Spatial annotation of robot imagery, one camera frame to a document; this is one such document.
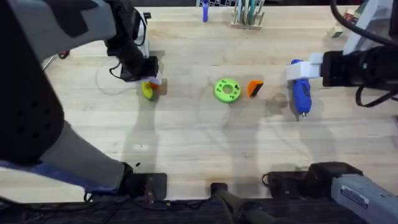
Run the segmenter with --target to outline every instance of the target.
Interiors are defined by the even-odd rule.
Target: small orange object
[[[257,95],[264,82],[261,80],[251,80],[248,84],[248,95],[254,97]]]
[[[149,84],[150,84],[150,87],[151,87],[153,90],[157,90],[157,89],[159,88],[159,85],[156,84],[156,83],[149,82]]]

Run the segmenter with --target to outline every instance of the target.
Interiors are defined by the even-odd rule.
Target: wooden tabletop
[[[324,88],[311,80],[312,110],[297,122],[284,78],[292,59],[341,50],[346,37],[330,39],[336,24],[329,7],[265,7],[263,29],[230,28],[231,8],[140,8],[152,13],[147,38],[161,61],[167,94],[156,102],[132,83],[112,77],[117,64],[102,42],[56,60],[47,75],[66,120],[108,156],[138,172],[165,172],[170,199],[205,198],[212,182],[227,182],[243,197],[265,197],[261,175],[306,169],[313,162],[343,161],[398,194],[398,104],[365,109],[355,88]],[[258,97],[245,91],[230,105],[213,96],[220,78],[264,80]],[[364,92],[364,101],[381,95]],[[1,195],[23,202],[82,199],[79,187],[1,170]]]

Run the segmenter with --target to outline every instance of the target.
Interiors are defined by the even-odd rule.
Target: green ring
[[[230,86],[232,92],[225,93],[223,90],[225,86]],[[235,102],[241,96],[241,92],[242,92],[241,86],[239,86],[239,83],[233,80],[232,78],[220,79],[214,86],[214,94],[216,98],[223,103]]]

